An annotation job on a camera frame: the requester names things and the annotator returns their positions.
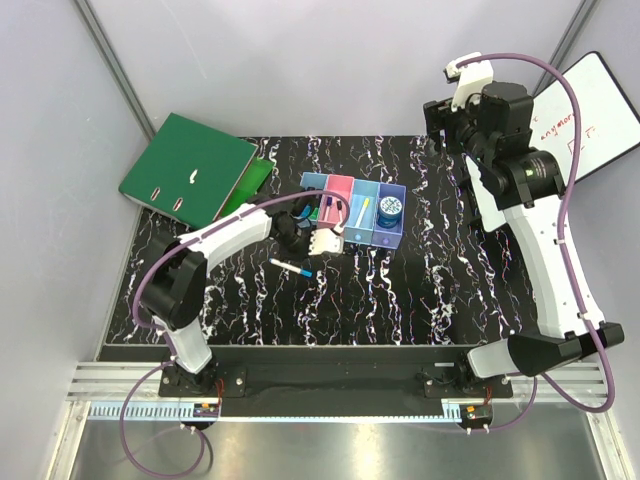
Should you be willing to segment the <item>white blue-capped marker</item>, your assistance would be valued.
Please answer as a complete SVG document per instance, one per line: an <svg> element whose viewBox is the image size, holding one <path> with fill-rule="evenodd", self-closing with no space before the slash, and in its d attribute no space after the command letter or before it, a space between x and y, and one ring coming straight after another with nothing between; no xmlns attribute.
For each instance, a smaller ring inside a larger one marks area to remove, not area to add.
<svg viewBox="0 0 640 480"><path fill-rule="evenodd" d="M269 259L269 263L272 265L275 265L283 270L289 271L289 272L293 272L297 275L301 275L304 276L306 278L312 278L313 277L313 273L307 269L304 269L302 267L298 267L295 266L293 264L287 263L287 262L283 262L281 260L277 260L275 258L270 258Z"/></svg>

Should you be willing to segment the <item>thin white pen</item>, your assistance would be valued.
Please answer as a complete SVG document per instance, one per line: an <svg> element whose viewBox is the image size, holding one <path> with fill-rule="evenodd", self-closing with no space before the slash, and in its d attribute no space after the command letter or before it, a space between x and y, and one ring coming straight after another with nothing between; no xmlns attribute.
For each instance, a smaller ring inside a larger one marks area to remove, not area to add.
<svg viewBox="0 0 640 480"><path fill-rule="evenodd" d="M337 201L336 209L338 212L338 221L336 222L334 230L337 234L342 234L344 231L344 227L342 225L344 221L344 203L342 201Z"/></svg>

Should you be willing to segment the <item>yellow-tipped white marker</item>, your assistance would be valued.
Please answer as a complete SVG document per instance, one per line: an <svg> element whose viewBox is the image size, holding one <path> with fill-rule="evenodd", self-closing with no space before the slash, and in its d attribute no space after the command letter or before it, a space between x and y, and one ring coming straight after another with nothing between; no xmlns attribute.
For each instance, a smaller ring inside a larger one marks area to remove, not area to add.
<svg viewBox="0 0 640 480"><path fill-rule="evenodd" d="M356 220L355 228L360 228L361 223L363 221L363 218L365 216L365 213L366 213L366 211L368 209L369 204L370 204L369 197L365 197L363 205L362 205L362 207L360 209L359 215L358 215L357 220Z"/></svg>

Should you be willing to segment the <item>blue cleaning gel jar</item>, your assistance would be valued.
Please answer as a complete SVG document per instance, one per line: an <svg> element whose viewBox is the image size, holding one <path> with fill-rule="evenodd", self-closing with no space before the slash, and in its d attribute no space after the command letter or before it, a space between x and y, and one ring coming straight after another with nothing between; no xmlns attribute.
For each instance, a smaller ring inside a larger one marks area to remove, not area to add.
<svg viewBox="0 0 640 480"><path fill-rule="evenodd" d="M382 197L378 202L376 224L383 229L394 229L399 225L403 212L401 199L394 196Z"/></svg>

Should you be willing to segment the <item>pink bin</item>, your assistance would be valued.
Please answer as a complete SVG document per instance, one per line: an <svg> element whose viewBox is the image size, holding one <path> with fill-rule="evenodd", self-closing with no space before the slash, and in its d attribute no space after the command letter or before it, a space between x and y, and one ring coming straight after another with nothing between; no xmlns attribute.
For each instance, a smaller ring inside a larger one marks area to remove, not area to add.
<svg viewBox="0 0 640 480"><path fill-rule="evenodd" d="M324 207L326 204L326 200L328 195L323 195L323 199L320 202L319 216L317 219L317 227L318 228L333 228L338 221L338 212L336 209L336 202L342 201L344 203L344 220L347 220L349 217L349 207L352 199L353 189L354 189L355 179L351 176L343 176L343 175L328 175L327 184L325 187L326 191L330 191L333 193L337 193L341 198L333 197L333 204L331 206L330 215L327 222L322 220L322 215L324 213Z"/></svg>

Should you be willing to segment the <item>white marker blue tip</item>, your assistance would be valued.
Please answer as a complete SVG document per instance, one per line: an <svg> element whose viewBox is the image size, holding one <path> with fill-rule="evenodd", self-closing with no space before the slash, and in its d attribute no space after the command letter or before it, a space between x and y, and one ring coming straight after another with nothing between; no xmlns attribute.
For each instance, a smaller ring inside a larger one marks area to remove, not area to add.
<svg viewBox="0 0 640 480"><path fill-rule="evenodd" d="M332 204L333 204L333 197L332 196L328 196L327 200L326 200L325 207L324 207L324 213L322 215L322 220L324 222L328 221Z"/></svg>

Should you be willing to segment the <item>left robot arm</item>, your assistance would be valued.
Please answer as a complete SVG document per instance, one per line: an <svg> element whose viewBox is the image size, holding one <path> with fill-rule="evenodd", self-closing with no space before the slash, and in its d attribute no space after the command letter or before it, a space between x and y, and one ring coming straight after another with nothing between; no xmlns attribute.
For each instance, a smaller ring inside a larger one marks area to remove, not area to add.
<svg viewBox="0 0 640 480"><path fill-rule="evenodd" d="M276 241L294 258L305 258L310 235L299 223L319 200L312 188L283 197L255 195L204 228L152 243L150 264L143 270L131 314L138 326L164 338L175 379L193 395L215 389L217 361L199 321L211 270L266 239Z"/></svg>

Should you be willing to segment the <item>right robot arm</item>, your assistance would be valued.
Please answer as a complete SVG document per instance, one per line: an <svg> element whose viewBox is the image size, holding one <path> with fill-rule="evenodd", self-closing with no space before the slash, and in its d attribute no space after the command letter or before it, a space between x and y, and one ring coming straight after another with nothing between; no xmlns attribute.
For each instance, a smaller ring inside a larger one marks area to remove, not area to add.
<svg viewBox="0 0 640 480"><path fill-rule="evenodd" d="M558 217L568 187L556 158L531 146L534 100L519 84L491 81L470 93L424 104L426 132L437 149L464 154L479 174L475 196L488 193L523 255L533 287L537 327L471 349L454 371L466 396L506 374L536 377L590 355L604 356L625 340L623 327L603 318L588 298L568 221Z"/></svg>

